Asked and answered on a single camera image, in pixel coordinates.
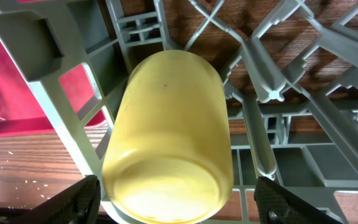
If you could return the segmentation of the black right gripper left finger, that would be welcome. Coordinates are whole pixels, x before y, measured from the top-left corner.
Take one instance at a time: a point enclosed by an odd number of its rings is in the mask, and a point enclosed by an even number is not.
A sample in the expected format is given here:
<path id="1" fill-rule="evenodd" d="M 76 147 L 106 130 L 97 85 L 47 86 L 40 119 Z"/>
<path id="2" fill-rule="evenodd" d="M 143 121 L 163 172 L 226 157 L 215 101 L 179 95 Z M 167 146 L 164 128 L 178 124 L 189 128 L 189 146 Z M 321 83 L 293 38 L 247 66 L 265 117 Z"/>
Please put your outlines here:
<path id="1" fill-rule="evenodd" d="M 101 201 L 101 185 L 88 175 L 31 211 L 9 221 L 34 224 L 94 224 Z"/>

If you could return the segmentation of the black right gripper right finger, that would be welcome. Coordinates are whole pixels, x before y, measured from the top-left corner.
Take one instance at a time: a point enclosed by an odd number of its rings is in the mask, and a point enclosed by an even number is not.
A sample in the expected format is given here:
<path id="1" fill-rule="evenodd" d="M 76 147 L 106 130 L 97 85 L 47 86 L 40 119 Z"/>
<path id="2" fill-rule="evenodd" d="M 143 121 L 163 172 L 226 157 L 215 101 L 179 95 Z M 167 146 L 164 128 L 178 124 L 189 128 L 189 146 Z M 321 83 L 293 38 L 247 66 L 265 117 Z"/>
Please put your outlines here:
<path id="1" fill-rule="evenodd" d="M 261 224 L 340 224 L 267 177 L 257 179 L 254 201 Z"/>

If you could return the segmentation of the yellow plastic cup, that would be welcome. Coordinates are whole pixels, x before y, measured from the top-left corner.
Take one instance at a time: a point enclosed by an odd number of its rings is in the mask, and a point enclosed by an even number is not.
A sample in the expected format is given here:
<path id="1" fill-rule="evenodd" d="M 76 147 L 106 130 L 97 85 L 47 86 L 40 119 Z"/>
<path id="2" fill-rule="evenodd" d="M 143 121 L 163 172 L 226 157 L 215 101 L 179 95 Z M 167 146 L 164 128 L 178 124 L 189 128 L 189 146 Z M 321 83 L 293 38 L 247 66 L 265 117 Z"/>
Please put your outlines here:
<path id="1" fill-rule="evenodd" d="M 102 178 L 112 203 L 144 223 L 198 223 L 220 211 L 234 171 L 223 82 L 210 63 L 164 50 L 136 66 Z"/>

